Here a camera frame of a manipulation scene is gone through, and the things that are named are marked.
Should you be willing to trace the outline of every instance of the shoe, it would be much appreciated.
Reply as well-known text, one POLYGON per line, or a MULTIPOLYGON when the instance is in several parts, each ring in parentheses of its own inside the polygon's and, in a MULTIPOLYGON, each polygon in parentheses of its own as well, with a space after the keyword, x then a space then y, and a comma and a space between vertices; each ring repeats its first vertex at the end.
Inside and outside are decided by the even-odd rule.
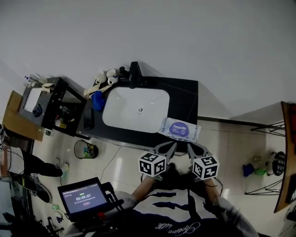
POLYGON ((39 191, 36 192, 38 198, 40 198, 43 202, 51 203, 52 196, 50 191, 41 183, 37 183, 37 186, 39 188, 39 191))
POLYGON ((67 162, 64 163, 64 165, 60 168, 63 172, 62 177, 65 177, 67 175, 69 168, 70 168, 70 166, 69 166, 69 163, 67 163, 67 162))
POLYGON ((38 177, 38 174, 31 174, 31 179, 34 183, 41 183, 38 177))

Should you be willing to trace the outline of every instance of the white cup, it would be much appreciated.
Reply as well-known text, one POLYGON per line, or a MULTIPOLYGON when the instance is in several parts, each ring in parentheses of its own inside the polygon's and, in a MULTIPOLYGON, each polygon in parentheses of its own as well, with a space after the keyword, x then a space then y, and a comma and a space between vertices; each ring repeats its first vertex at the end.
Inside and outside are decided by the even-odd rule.
POLYGON ((118 82, 118 75, 117 71, 115 69, 110 69, 107 73, 106 76, 108 77, 108 84, 113 85, 114 83, 118 82))
POLYGON ((96 76, 96 84, 104 83, 107 80, 106 74, 103 70, 99 71, 98 75, 96 76))

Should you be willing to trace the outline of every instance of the faucet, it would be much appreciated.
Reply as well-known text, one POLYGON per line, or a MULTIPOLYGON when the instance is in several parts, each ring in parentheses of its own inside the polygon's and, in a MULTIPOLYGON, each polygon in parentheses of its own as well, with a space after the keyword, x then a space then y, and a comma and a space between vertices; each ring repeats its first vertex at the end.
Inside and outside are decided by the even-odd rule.
POLYGON ((144 86, 146 79, 142 76, 142 72, 138 62, 131 62, 129 68, 129 87, 135 89, 136 86, 144 86))

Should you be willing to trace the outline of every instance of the timer display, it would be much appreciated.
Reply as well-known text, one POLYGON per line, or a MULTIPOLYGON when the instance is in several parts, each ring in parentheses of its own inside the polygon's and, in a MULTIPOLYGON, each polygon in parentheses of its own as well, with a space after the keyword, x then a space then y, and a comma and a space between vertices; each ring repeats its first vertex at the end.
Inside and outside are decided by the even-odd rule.
POLYGON ((98 184, 63 192, 62 195, 69 213, 85 211, 107 203, 98 184))
POLYGON ((80 200, 83 200, 83 199, 86 199, 86 198, 90 198, 90 197, 91 197, 90 194, 83 195, 83 196, 77 197, 77 198, 76 198, 76 201, 80 201, 80 200))

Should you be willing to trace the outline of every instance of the wet wipes package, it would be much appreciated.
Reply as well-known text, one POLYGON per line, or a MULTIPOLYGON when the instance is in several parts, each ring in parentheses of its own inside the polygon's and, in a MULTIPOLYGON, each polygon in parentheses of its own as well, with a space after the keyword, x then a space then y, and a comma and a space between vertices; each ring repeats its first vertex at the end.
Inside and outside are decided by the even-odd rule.
POLYGON ((201 126, 173 118, 164 118, 158 133, 183 142, 196 142, 201 126))

